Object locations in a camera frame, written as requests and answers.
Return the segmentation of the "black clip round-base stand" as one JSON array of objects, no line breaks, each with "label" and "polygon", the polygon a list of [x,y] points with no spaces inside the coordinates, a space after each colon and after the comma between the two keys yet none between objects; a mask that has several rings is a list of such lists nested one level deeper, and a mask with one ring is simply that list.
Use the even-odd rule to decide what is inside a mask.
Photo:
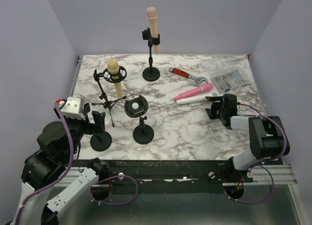
[{"label": "black clip round-base stand", "polygon": [[90,139],[91,148],[97,152],[107,150],[112,144],[112,137],[108,132],[95,133]]}]

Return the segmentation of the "clear plastic parts box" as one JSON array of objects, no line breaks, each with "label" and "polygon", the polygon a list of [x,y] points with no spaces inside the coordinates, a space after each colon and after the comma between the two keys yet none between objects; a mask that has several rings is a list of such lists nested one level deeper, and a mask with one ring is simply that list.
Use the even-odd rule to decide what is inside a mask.
[{"label": "clear plastic parts box", "polygon": [[211,80],[220,94],[247,86],[250,82],[246,74],[238,67],[212,73]]}]

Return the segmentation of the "tall black round-base stand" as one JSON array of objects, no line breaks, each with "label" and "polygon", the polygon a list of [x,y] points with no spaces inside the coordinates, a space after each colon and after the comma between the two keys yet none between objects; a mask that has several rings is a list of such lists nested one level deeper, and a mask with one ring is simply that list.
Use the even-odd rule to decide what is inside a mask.
[{"label": "tall black round-base stand", "polygon": [[153,66],[153,57],[152,57],[152,47],[158,46],[160,44],[160,35],[158,37],[152,37],[150,28],[142,31],[142,38],[143,40],[148,41],[149,47],[149,67],[145,68],[142,72],[142,77],[144,80],[149,82],[157,81],[160,77],[160,71],[158,68]]}]

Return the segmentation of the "red handled adjustable wrench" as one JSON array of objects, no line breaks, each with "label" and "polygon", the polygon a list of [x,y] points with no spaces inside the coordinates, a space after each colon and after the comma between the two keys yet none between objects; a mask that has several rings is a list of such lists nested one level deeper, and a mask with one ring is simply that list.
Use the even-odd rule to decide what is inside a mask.
[{"label": "red handled adjustable wrench", "polygon": [[206,77],[194,76],[194,75],[191,75],[191,74],[189,74],[189,73],[187,73],[181,69],[178,69],[178,68],[170,67],[169,72],[174,73],[176,75],[180,75],[180,76],[185,77],[187,79],[190,79],[190,80],[194,81],[196,83],[196,85],[201,85],[202,83],[208,83],[208,80]]}]

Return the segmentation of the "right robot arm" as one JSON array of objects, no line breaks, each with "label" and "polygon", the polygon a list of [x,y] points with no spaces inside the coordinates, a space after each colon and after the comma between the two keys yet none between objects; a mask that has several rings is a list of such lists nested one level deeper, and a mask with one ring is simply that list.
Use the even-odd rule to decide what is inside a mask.
[{"label": "right robot arm", "polygon": [[247,171],[263,161],[288,155],[290,144],[279,116],[266,116],[255,108],[238,102],[236,95],[207,96],[211,107],[206,109],[208,117],[219,119],[228,130],[247,131],[249,147],[228,160],[225,178],[235,182]]}]

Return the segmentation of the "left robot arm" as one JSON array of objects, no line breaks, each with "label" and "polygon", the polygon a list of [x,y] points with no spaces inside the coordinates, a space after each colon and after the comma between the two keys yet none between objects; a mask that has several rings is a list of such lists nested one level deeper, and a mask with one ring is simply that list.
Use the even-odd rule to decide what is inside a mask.
[{"label": "left robot arm", "polygon": [[91,135],[92,140],[111,141],[105,131],[105,113],[92,112],[94,122],[88,118],[90,105],[78,102],[69,108],[70,100],[59,100],[54,111],[60,121],[51,122],[37,137],[40,150],[24,162],[22,192],[13,225],[57,225],[69,206],[87,189],[102,184],[108,178],[109,166],[95,158],[86,169],[59,195],[48,200],[52,188],[70,171],[82,137]]}]

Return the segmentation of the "black shock-mount round-base stand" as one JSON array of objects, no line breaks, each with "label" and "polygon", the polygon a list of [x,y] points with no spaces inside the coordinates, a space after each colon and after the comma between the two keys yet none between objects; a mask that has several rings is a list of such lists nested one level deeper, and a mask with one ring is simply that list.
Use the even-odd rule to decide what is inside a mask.
[{"label": "black shock-mount round-base stand", "polygon": [[148,101],[141,95],[134,99],[126,100],[124,103],[124,110],[127,116],[139,118],[139,125],[133,131],[133,138],[141,145],[150,143],[154,138],[153,128],[144,122],[147,120],[147,116],[144,116],[144,114],[148,111],[148,108]]}]

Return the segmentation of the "peach microphone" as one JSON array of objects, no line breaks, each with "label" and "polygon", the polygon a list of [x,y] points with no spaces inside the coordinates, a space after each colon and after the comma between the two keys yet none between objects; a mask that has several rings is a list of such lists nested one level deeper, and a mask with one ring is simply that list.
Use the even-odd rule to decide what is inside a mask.
[{"label": "peach microphone", "polygon": [[158,13],[154,7],[146,10],[146,18],[149,21],[151,40],[156,55],[160,53],[160,39],[158,39]]}]

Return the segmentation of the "black tripod shock-mount stand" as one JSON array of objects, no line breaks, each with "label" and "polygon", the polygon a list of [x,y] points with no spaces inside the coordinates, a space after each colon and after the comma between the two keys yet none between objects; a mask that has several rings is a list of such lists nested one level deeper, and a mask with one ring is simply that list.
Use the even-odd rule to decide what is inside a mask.
[{"label": "black tripod shock-mount stand", "polygon": [[109,111],[113,127],[115,127],[115,124],[112,116],[112,108],[118,101],[127,98],[126,95],[124,95],[122,98],[119,98],[118,95],[116,95],[116,98],[112,100],[113,95],[112,92],[109,91],[109,89],[113,88],[112,84],[115,85],[115,83],[122,82],[127,77],[127,70],[122,66],[119,66],[119,69],[120,72],[118,80],[112,79],[112,75],[108,72],[107,68],[103,72],[98,72],[97,69],[95,69],[93,72],[93,79],[100,89],[99,99],[101,102],[92,103],[92,106],[101,105],[104,109],[107,109]]}]

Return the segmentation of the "white grey-headed microphone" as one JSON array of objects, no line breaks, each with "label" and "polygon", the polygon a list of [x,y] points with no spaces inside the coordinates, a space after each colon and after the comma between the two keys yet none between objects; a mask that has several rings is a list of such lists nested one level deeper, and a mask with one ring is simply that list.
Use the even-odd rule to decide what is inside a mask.
[{"label": "white grey-headed microphone", "polygon": [[193,96],[193,97],[188,97],[188,98],[183,98],[180,100],[177,100],[176,103],[179,105],[184,105],[184,104],[191,104],[191,103],[198,103],[198,102],[205,102],[208,101],[206,99],[207,96],[218,96],[217,93],[211,93],[211,94],[202,94],[202,95],[197,95],[197,96]]}]

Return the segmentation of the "beige microphone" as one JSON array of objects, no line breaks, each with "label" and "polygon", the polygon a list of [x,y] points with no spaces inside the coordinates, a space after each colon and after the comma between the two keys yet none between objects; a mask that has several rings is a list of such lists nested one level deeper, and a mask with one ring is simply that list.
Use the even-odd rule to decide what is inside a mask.
[{"label": "beige microphone", "polygon": [[[118,62],[115,59],[110,59],[107,61],[107,69],[108,72],[112,75],[112,79],[119,79],[120,69]],[[122,98],[124,96],[121,82],[115,83],[115,90],[119,98]]]}]

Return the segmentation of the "pink microphone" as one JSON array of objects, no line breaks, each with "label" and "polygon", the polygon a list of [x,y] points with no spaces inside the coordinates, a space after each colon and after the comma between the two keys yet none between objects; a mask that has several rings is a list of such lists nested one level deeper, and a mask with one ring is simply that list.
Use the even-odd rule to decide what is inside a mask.
[{"label": "pink microphone", "polygon": [[179,94],[178,96],[174,97],[174,100],[177,101],[180,99],[195,96],[197,94],[209,92],[212,88],[213,88],[213,85],[211,83],[205,83],[205,84],[200,85],[198,88]]}]

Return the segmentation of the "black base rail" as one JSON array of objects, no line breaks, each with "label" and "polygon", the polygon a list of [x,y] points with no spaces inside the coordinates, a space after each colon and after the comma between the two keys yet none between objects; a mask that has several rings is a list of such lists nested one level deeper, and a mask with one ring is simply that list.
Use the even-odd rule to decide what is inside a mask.
[{"label": "black base rail", "polygon": [[230,170],[224,160],[105,160],[110,167],[107,176],[124,174],[130,179],[114,179],[102,183],[111,187],[114,194],[133,194],[136,185],[139,193],[212,193],[223,192],[224,185],[251,183],[246,171]]}]

